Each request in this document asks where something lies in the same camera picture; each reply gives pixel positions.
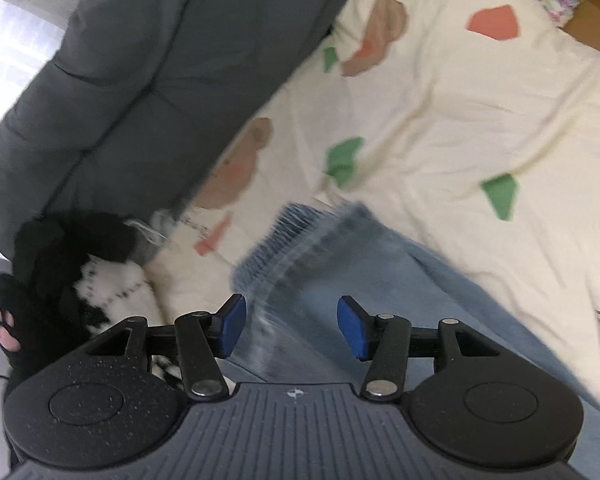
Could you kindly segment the light blue denim pants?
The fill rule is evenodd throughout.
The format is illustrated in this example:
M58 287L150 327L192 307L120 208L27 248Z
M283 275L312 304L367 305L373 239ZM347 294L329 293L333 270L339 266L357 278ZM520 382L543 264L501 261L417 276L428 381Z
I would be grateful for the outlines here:
M581 397L584 425L570 465L600 479L600 404L544 342L478 284L431 249L381 224L362 204L334 211L289 204L232 276L245 297L246 326L220 367L234 382L361 385L358 362L337 324L343 296L368 313L417 327L457 318L567 384Z

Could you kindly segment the white black spotted fleece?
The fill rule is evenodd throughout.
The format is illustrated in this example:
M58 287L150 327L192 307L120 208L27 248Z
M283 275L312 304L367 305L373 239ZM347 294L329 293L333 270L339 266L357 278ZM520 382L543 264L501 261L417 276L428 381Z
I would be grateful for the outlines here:
M91 257L81 272L74 290L86 305L86 327L93 336L131 316L146 318L149 326L164 324L155 293L137 263Z

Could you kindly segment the black cat paw plush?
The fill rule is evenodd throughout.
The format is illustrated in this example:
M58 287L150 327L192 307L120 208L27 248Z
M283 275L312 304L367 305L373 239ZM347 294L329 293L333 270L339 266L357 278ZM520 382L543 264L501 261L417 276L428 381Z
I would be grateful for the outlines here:
M22 382L110 324L100 307L76 292L84 266L96 257L125 263L137 230L114 214L43 214L15 238L12 272L0 273L0 348L10 373L9 396Z

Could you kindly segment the cream bear print bedsheet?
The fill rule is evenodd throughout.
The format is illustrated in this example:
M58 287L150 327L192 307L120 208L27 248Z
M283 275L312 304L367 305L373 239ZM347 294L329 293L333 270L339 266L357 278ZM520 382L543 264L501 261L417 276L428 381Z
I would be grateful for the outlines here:
M147 266L213 309L283 206L362 202L547 344L600 402L600 51L538 0L349 0Z

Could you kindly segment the dark grey duvet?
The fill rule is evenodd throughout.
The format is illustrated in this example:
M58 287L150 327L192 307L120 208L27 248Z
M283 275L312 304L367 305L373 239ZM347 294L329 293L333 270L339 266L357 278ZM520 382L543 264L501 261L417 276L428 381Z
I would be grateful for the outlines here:
M0 123L0 252L39 214L181 203L346 1L80 0Z

